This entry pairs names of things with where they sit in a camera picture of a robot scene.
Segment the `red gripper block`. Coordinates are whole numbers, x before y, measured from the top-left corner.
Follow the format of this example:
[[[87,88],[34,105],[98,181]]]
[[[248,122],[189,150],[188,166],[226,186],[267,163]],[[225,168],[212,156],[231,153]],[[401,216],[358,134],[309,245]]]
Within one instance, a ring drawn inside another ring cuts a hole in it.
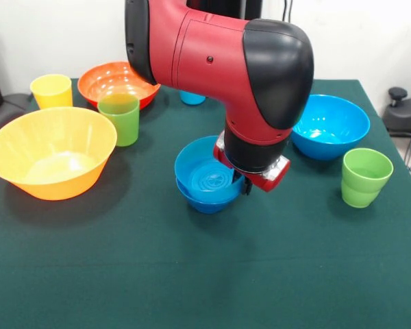
[[[260,173],[250,173],[235,167],[225,155],[225,133],[221,132],[217,138],[213,156],[226,167],[233,169],[232,184],[237,182],[241,176],[244,176],[244,183],[241,188],[242,195],[249,195],[253,185],[261,188],[265,192],[272,191],[286,175],[290,168],[291,161],[285,156],[280,156],[267,169]]]

